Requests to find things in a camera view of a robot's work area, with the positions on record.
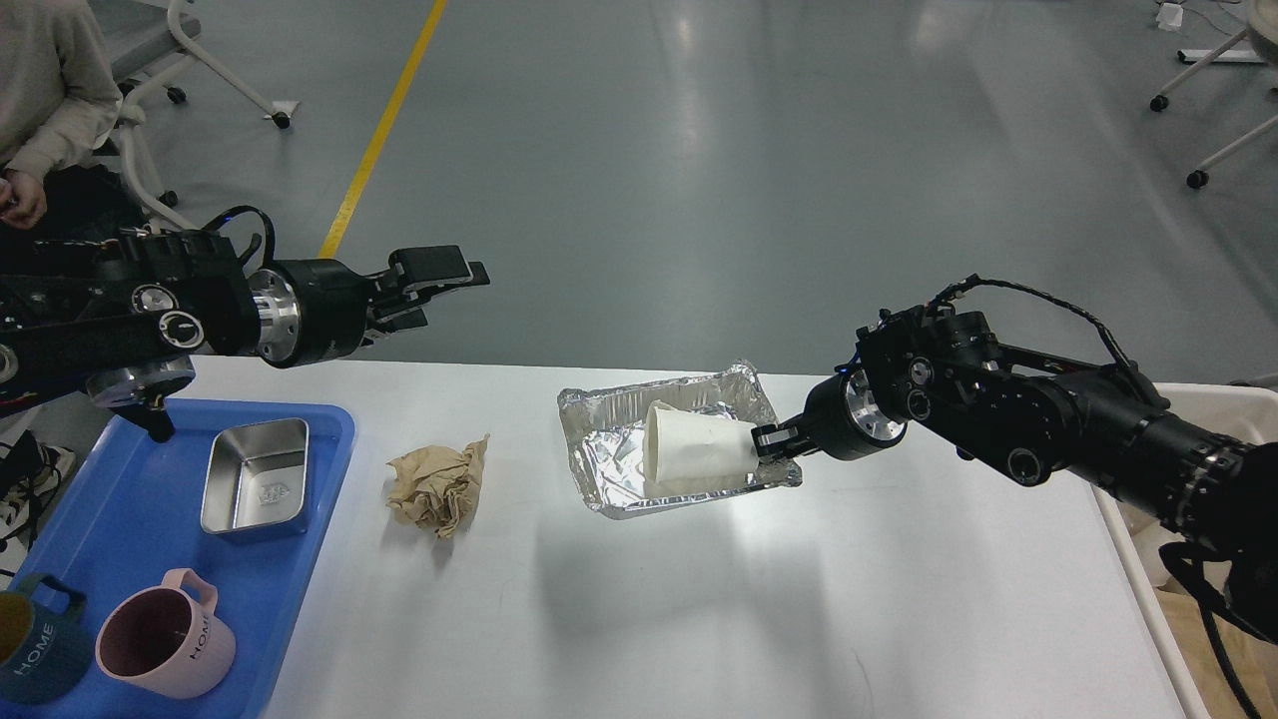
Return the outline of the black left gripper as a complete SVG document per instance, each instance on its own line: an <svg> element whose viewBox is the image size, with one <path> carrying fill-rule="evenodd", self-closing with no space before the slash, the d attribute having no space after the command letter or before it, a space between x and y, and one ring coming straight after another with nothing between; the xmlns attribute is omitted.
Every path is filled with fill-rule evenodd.
<svg viewBox="0 0 1278 719"><path fill-rule="evenodd" d="M435 296L491 284L460 246L412 246L389 254L389 269L358 275L332 259L279 261L250 273L259 310L256 355L275 368L348 358L389 335L428 324ZM376 307L410 307L396 315Z"/></svg>

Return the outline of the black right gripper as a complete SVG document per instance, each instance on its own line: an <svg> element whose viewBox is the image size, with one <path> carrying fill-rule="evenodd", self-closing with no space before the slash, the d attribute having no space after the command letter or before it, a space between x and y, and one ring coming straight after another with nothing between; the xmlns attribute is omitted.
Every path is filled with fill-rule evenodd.
<svg viewBox="0 0 1278 719"><path fill-rule="evenodd" d="M904 441L907 423L886 415L875 402L866 373L838 372L805 397L803 418L762 424L750 432L759 461L782 461L826 453L851 461Z"/></svg>

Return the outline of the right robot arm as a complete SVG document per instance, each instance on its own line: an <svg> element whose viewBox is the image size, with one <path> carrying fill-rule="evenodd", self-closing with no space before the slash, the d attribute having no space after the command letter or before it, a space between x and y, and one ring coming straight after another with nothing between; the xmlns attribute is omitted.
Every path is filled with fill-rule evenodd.
<svg viewBox="0 0 1278 719"><path fill-rule="evenodd" d="M982 313L955 309L987 286L990 278L971 275L927 304L881 310L803 412L753 429L755 455L762 464L863 458L898 444L914 421L1021 487L1076 473L1177 535L1159 558L1197 602L1243 714L1258 716L1217 623L1275 642L1275 444L1178 418L1102 323L1105 364L1001 344Z"/></svg>

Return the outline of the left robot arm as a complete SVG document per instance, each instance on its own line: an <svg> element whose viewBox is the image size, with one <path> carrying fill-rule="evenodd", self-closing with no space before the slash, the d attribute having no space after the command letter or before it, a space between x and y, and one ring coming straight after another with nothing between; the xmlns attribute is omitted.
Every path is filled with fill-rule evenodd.
<svg viewBox="0 0 1278 719"><path fill-rule="evenodd" d="M279 259L268 217L239 252L221 229L249 212L236 206L199 229L61 243L37 275L4 273L3 414L81 391L152 441L169 441L166 398L196 381L196 354L273 368L337 360L423 328L426 307L443 292L491 282L456 245L397 249L374 275L334 259Z"/></svg>

